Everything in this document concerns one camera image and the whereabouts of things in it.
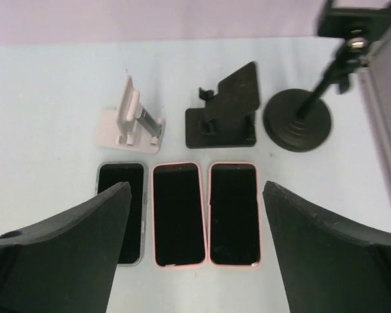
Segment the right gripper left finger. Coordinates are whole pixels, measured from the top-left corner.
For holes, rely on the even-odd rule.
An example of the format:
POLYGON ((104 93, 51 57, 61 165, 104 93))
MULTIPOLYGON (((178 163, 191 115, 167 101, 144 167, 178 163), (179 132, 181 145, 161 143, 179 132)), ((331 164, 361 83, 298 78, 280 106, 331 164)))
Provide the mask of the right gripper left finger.
POLYGON ((105 312, 132 199, 118 183, 0 236, 0 312, 105 312))

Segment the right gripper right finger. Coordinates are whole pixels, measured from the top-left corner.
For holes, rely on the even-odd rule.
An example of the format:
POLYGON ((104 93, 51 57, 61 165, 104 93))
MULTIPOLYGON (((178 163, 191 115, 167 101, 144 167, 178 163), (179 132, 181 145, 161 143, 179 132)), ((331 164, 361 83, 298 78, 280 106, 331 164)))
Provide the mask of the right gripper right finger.
POLYGON ((275 182, 263 199, 291 312, 391 312, 391 233, 275 182))

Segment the black phone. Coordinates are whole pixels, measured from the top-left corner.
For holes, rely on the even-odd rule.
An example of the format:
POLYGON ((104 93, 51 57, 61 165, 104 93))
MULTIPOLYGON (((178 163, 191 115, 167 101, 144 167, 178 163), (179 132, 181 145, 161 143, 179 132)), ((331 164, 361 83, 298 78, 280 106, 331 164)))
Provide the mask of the black phone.
POLYGON ((137 265, 145 246, 146 219, 146 173, 145 167, 137 162, 103 163, 99 166, 96 178, 96 193, 101 193, 117 183, 130 185, 132 199, 118 264, 137 265))

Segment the pink case phone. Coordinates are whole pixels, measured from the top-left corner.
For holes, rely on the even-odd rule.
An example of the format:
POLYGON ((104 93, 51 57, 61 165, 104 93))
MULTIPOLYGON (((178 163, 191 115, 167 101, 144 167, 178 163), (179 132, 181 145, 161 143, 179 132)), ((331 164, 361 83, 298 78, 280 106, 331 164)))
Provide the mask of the pink case phone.
POLYGON ((251 163, 215 163, 209 173, 209 257, 213 264, 261 261, 257 171, 251 163))

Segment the black round-base phone stand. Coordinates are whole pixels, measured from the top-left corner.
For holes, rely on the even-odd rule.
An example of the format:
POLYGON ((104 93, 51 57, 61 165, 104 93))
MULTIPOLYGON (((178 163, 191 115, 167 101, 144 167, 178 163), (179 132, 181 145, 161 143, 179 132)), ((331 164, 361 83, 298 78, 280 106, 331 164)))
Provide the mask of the black round-base phone stand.
POLYGON ((333 84, 339 94, 351 87, 350 75, 366 66, 372 45, 391 28, 391 1, 382 8, 337 7, 326 1, 317 20, 317 36, 342 41, 333 61, 314 90, 286 89, 276 93, 265 106, 263 126, 281 148, 304 153, 328 138, 332 118, 323 94, 333 84))

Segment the clear acrylic phone stand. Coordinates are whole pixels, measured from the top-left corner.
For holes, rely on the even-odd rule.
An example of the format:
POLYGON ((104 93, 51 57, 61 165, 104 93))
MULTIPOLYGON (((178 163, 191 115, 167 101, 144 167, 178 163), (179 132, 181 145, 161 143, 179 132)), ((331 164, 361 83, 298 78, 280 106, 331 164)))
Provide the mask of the clear acrylic phone stand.
POLYGON ((140 92, 128 75, 120 104, 102 112, 94 142, 101 147, 153 155, 161 148, 165 130, 166 120, 153 117, 141 104, 140 92))

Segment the black block phone stand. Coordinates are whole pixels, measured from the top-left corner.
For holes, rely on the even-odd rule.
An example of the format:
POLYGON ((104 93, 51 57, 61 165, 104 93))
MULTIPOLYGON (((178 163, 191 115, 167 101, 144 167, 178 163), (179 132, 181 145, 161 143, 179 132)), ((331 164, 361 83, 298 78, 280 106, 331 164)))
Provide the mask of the black block phone stand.
POLYGON ((202 108, 185 111, 189 149, 252 147, 255 112, 260 105, 257 63, 251 61, 218 83, 218 91, 199 88, 202 108))

